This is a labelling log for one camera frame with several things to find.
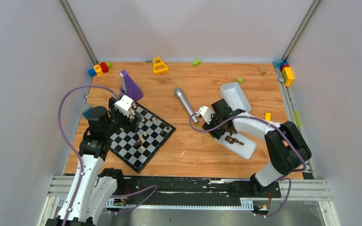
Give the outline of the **black white chessboard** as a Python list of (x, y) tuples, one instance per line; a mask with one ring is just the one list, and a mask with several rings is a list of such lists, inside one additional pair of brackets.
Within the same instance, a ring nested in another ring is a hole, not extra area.
[(120, 129), (111, 139), (110, 151), (120, 160), (140, 173), (157, 151), (166, 143), (176, 128), (144, 106), (133, 107), (144, 121), (139, 123), (136, 133)]

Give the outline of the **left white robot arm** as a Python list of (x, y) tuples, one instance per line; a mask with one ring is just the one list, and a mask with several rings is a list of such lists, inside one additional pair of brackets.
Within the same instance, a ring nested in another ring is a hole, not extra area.
[(121, 194), (125, 181), (121, 170), (102, 169), (113, 136), (123, 130), (136, 132), (140, 115), (133, 113), (134, 100), (123, 95), (112, 97), (108, 107), (97, 106), (90, 110), (88, 128), (80, 143), (77, 171), (65, 203), (48, 226), (94, 226), (110, 195)]

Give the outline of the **silver microphone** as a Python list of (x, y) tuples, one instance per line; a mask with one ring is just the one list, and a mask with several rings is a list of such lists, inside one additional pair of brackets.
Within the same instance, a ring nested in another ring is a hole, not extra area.
[(193, 116), (193, 114), (195, 112), (193, 111), (191, 105), (189, 104), (183, 90), (181, 88), (175, 88), (174, 95), (179, 99), (180, 103), (182, 104), (182, 106), (184, 107), (186, 112), (188, 113), (189, 117), (191, 117), (191, 120), (194, 123), (198, 123), (198, 118), (196, 115)]

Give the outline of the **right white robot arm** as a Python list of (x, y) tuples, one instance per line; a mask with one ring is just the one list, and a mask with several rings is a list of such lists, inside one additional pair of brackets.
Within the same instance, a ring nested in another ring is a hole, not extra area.
[(197, 114), (203, 118), (203, 132), (239, 156), (250, 159), (257, 144), (244, 136), (250, 134), (266, 143), (270, 162), (250, 178), (250, 190), (263, 196), (269, 185), (305, 166), (312, 153), (296, 124), (276, 123), (257, 118), (241, 108), (232, 108), (220, 99), (212, 107), (202, 106)]

